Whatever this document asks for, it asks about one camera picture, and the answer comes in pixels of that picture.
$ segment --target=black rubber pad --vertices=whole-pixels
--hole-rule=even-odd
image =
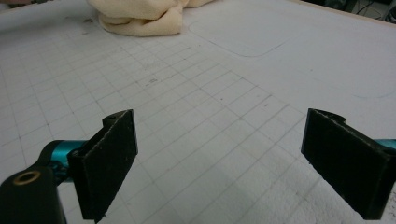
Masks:
[[[380,219],[396,180],[396,150],[325,111],[308,110],[302,153],[364,219]]]
[[[97,223],[116,197],[137,154],[133,110],[103,119],[104,127],[68,155],[81,213]]]

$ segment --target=crumpled cloth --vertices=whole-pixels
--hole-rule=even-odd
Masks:
[[[119,35],[151,36],[180,33],[184,7],[213,0],[87,0],[99,11],[104,29]]]

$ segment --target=teal clamp part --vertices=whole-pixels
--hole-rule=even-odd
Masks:
[[[375,141],[384,147],[390,147],[396,150],[396,139],[376,139]]]
[[[69,168],[67,154],[73,149],[79,148],[87,141],[62,141],[52,152],[51,160],[59,161],[66,169]]]

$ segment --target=black plastic part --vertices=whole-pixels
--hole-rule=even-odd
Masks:
[[[116,197],[137,154],[133,110],[108,116],[103,123],[91,140],[67,156],[81,213],[96,223]]]
[[[364,219],[380,219],[396,180],[396,150],[379,145],[345,121],[309,109],[302,153]]]
[[[12,175],[0,187],[0,199],[0,223],[66,223],[50,168]]]

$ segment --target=table surface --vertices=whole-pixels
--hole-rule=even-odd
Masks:
[[[105,223],[363,223],[301,155],[304,120],[313,107],[395,138],[395,38],[288,0],[186,8],[180,35],[146,38],[105,32],[82,0],[3,11],[0,180],[132,108],[139,155]],[[394,204],[368,223],[394,223]]]

